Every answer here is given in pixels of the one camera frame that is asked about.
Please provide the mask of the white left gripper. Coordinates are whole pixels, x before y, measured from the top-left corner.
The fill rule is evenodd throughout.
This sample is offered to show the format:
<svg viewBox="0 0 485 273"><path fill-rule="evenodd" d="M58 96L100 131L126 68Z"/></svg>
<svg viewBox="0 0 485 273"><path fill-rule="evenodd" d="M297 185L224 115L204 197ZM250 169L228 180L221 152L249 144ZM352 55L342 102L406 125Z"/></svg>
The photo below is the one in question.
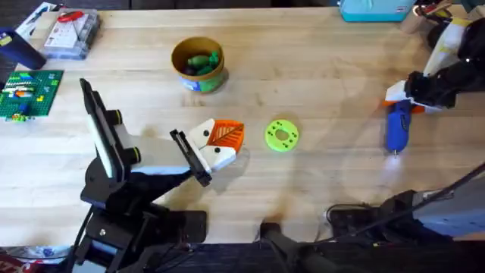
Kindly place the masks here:
<svg viewBox="0 0 485 273"><path fill-rule="evenodd" d="M234 120L208 119L189 132L195 144L180 130L172 130L171 137L164 139L131 135L124 125L114 129L130 173L153 176L187 172L206 187L211 182L211 172L236 159L243 145L245 125Z"/></svg>

